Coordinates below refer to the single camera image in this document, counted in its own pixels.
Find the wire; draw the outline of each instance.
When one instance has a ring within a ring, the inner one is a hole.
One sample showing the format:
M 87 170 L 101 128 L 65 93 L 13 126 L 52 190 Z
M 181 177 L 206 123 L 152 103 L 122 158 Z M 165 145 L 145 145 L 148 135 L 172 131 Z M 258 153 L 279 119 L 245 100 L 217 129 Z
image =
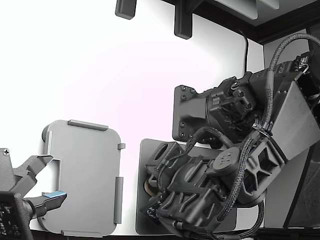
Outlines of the wire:
M 256 142 L 256 138 L 253 136 L 249 136 L 242 148 L 241 151 L 241 155 L 240 155 L 240 161 L 239 161 L 239 170 L 238 170 L 238 174 L 237 177 L 235 178 L 231 191 L 230 191 L 230 195 L 226 201 L 226 204 L 223 206 L 222 210 L 220 211 L 220 213 L 217 216 L 217 221 L 218 222 L 222 222 L 227 215 L 229 214 L 229 212 L 231 211 L 232 207 L 234 206 L 237 197 L 239 195 L 240 192 L 240 188 L 245 176 L 245 169 L 246 169 L 246 163 L 247 163 L 247 159 L 248 159 L 248 155 L 251 151 L 251 148 L 253 146 L 253 144 Z
M 237 28 L 237 31 L 244 37 L 245 40 L 245 52 L 244 52 L 244 74 L 248 70 L 248 50 L 249 50 L 249 40 L 243 31 Z
M 157 187 L 159 188 L 160 192 L 164 193 L 166 191 L 162 186 L 161 176 L 162 176 L 164 170 L 166 169 L 166 167 L 169 165 L 169 163 L 173 160 L 176 160 L 178 158 L 181 158 L 181 157 L 187 155 L 192 150 L 192 148 L 196 145 L 196 143 L 205 134 L 210 134 L 210 135 L 214 136 L 215 138 L 219 139 L 228 149 L 232 148 L 234 146 L 233 142 L 226 135 L 224 135 L 222 132 L 220 132 L 219 130 L 217 130 L 213 127 L 210 127 L 210 126 L 203 126 L 203 127 L 199 128 L 194 133 L 194 135 L 191 138 L 189 138 L 189 140 L 187 141 L 184 152 L 182 152 L 178 156 L 174 156 L 174 157 L 170 158 L 169 160 L 165 161 L 165 163 L 161 167 L 159 174 L 158 174 L 158 177 L 157 177 L 157 181 L 156 181 Z
M 228 238 L 228 236 L 236 236 L 236 235 L 238 235 L 238 239 L 240 240 L 250 238 L 260 228 L 262 222 L 264 221 L 264 217 L 265 217 L 265 203 L 261 201 L 258 204 L 258 217 L 254 225 L 252 226 L 252 228 L 240 234 L 228 234 L 228 233 L 222 234 L 221 232 L 218 234 L 215 234 L 213 232 L 210 232 L 209 236 L 214 240 L 223 240 L 224 238 Z
M 274 81 L 275 69 L 280 58 L 281 53 L 286 46 L 295 40 L 306 39 L 315 42 L 320 47 L 320 39 L 307 33 L 295 33 L 281 42 L 271 59 L 270 66 L 267 72 L 265 91 L 266 91 L 266 108 L 262 118 L 262 128 L 267 130 L 271 121 L 271 114 L 273 110 L 273 95 L 274 95 Z
M 272 57 L 272 60 L 270 62 L 270 67 L 267 72 L 267 81 L 266 81 L 266 85 L 265 85 L 266 107 L 264 108 L 264 113 L 263 113 L 263 117 L 262 117 L 262 121 L 261 121 L 261 125 L 262 125 L 261 127 L 264 130 L 269 131 L 271 129 L 270 121 L 271 121 L 271 115 L 272 115 L 272 110 L 273 110 L 274 70 L 276 69 L 276 65 L 279 60 L 279 57 L 280 57 L 281 53 L 283 52 L 283 50 L 285 49 L 285 47 L 289 43 L 291 43 L 295 40 L 298 40 L 298 39 L 312 40 L 320 47 L 320 40 L 318 38 L 316 38 L 310 34 L 306 34 L 306 33 L 296 33 L 296 34 L 293 34 L 293 35 L 289 36 L 288 38 L 286 38 L 279 45 L 279 47 L 276 49 L 276 51 Z M 233 183 L 233 187 L 232 187 L 231 193 L 227 199 L 226 205 L 222 208 L 222 210 L 220 211 L 220 213 L 216 219 L 218 222 L 222 222 L 226 218 L 226 216 L 231 211 L 231 209 L 232 209 L 232 207 L 238 197 L 238 194 L 239 194 L 239 191 L 240 191 L 243 179 L 244 179 L 244 173 L 245 173 L 245 167 L 246 167 L 248 155 L 249 155 L 250 150 L 253 147 L 254 143 L 256 142 L 258 137 L 260 136 L 260 134 L 258 131 L 254 130 L 253 132 L 251 132 L 251 136 L 254 136 L 254 137 L 248 137 L 243 145 L 240 160 L 239 160 L 238 174 L 237 174 L 237 177 Z

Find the white wall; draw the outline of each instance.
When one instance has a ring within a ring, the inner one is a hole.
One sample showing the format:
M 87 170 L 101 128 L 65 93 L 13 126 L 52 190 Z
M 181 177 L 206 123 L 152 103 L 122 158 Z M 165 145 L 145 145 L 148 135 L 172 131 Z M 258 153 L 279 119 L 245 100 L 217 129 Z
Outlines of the white wall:
M 126 149 L 123 219 L 114 234 L 132 235 L 141 140 L 172 141 L 176 86 L 202 92 L 242 77 L 245 42 L 199 16 L 193 37 L 178 38 L 174 7 L 160 0 L 138 0 L 132 20 L 115 16 L 115 7 L 116 0 L 0 1 L 0 147 L 18 167 L 42 153 L 42 130 L 55 120 L 116 130 Z M 250 41 L 248 70 L 263 68 L 263 47 Z M 50 166 L 37 179 L 28 197 L 55 191 Z M 238 228 L 254 224 L 256 211 L 248 213 Z

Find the black frame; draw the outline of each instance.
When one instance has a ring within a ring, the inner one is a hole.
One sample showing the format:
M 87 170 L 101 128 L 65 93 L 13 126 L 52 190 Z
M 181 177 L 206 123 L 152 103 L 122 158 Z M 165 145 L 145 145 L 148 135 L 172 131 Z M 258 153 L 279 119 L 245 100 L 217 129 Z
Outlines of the black frame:
M 248 39 L 261 45 L 320 23 L 320 1 L 281 15 L 259 26 L 226 12 L 204 0 L 162 0 L 175 6 L 174 34 L 183 39 L 192 37 L 192 13 L 236 33 L 241 30 Z M 117 0 L 115 14 L 132 19 L 137 0 Z

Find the gray plastic panel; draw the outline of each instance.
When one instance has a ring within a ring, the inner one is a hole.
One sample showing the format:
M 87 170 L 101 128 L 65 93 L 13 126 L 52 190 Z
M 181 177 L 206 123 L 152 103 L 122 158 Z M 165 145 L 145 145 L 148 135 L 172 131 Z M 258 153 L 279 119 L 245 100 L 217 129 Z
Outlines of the gray plastic panel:
M 39 223 L 65 236 L 110 235 L 122 214 L 119 172 L 125 145 L 117 132 L 103 125 L 58 120 L 43 130 L 42 139 L 45 153 L 59 160 L 57 190 L 67 198 L 60 208 L 38 218 Z
M 138 173 L 138 189 L 137 189 L 137 204 L 136 204 L 136 220 L 135 230 L 139 235 L 171 235 L 163 225 L 156 226 L 150 222 L 141 212 L 140 209 L 144 207 L 150 196 L 145 191 L 145 180 L 149 177 L 148 170 L 145 164 L 164 141 L 144 139 L 140 144 L 140 158 L 139 158 L 139 173 Z M 215 158 L 221 151 L 210 148 L 194 147 L 189 155 L 196 157 L 202 155 L 204 157 Z M 228 232 L 236 228 L 237 224 L 237 209 L 232 209 L 226 219 L 216 229 L 217 232 Z

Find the bolt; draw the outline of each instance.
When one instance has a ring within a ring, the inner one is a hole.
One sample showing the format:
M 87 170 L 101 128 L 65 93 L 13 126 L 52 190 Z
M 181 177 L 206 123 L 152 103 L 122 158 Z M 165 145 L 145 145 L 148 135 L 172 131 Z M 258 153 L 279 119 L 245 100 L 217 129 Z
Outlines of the bolt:
M 9 154 L 10 154 L 9 149 L 6 148 L 3 150 L 3 155 L 9 156 Z
M 246 108 L 246 109 L 252 108 L 252 104 L 251 104 L 251 103 L 248 103 L 248 105 L 247 105 L 245 108 Z
M 245 93 L 242 91 L 238 94 L 238 98 L 243 98 L 245 96 Z

